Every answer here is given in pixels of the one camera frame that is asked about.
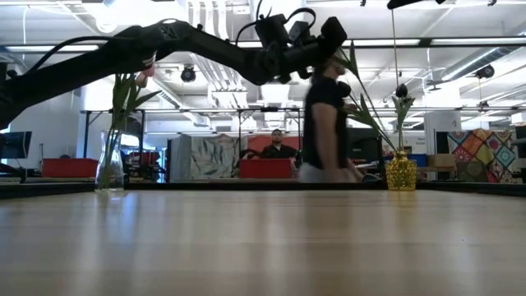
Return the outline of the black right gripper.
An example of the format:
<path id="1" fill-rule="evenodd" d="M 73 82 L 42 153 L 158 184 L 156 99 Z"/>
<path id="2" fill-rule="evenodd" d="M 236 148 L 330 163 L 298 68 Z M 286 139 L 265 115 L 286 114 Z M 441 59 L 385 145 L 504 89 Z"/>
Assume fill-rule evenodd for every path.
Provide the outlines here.
<path id="1" fill-rule="evenodd" d="M 427 8 L 441 5 L 446 0 L 389 0 L 386 4 L 388 9 L 398 9 L 402 7 Z"/>

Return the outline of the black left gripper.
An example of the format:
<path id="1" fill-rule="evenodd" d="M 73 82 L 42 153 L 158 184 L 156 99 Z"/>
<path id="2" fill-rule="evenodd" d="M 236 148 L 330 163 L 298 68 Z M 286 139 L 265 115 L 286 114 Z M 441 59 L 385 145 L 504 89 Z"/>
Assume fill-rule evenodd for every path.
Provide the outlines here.
<path id="1" fill-rule="evenodd" d="M 325 62 L 347 39 L 345 29 L 335 16 L 329 17 L 321 27 L 317 37 L 311 34 L 306 21 L 295 21 L 288 33 L 292 47 L 283 49 L 279 60 L 279 74 L 276 82 L 291 81 L 291 73 L 298 72 L 302 79 L 311 73 L 308 67 Z"/>

